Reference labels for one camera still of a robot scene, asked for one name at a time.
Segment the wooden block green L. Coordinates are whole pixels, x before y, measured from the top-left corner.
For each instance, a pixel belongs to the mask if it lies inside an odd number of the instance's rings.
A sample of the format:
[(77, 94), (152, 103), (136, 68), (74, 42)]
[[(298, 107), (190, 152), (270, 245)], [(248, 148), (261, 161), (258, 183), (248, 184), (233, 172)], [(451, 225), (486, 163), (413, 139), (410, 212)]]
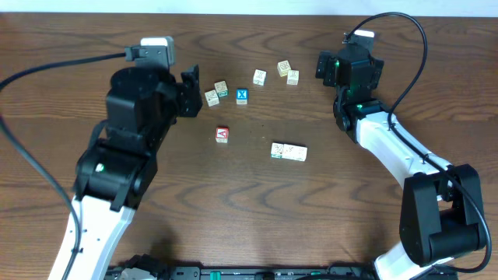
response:
[(307, 158), (307, 147), (305, 146), (296, 146), (294, 148), (294, 157), (295, 160), (304, 162)]

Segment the wooden block yellow violin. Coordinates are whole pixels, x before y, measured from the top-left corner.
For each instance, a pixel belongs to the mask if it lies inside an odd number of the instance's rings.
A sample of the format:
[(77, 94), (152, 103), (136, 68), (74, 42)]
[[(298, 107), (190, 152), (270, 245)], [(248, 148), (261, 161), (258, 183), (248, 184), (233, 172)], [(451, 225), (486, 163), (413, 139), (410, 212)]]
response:
[(282, 148), (282, 158), (294, 160), (296, 158), (295, 149), (295, 145), (284, 144)]

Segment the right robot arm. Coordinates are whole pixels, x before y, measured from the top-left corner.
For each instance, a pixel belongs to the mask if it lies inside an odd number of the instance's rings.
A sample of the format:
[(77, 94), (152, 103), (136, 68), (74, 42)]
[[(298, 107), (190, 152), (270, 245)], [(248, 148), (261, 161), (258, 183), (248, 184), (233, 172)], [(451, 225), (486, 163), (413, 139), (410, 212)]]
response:
[(369, 47), (347, 43), (337, 53), (322, 51), (315, 74), (336, 90), (339, 129), (376, 156), (402, 187), (400, 241), (377, 257), (366, 277), (455, 277), (461, 269), (448, 261), (483, 249), (482, 263), (470, 270), (481, 271), (489, 263), (492, 242), (479, 175), (468, 164), (454, 166), (434, 155), (373, 97), (383, 67)]

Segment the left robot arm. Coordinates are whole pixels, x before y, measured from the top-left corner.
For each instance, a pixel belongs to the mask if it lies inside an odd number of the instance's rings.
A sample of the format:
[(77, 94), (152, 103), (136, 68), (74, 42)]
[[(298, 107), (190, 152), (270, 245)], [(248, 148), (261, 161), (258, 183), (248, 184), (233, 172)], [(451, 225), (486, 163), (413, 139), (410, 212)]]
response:
[(202, 108), (197, 65), (177, 82), (166, 67), (115, 72), (107, 119), (93, 129), (76, 165), (75, 197), (51, 279), (102, 279), (157, 172), (156, 154), (178, 117)]

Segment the wooden block green edge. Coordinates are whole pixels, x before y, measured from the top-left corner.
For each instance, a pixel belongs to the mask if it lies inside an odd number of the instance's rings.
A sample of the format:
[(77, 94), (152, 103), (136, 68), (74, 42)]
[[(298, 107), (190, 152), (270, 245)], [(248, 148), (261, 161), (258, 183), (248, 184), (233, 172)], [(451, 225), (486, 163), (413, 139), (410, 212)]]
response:
[(271, 147), (271, 157), (281, 159), (283, 155), (284, 145), (282, 143), (273, 142)]

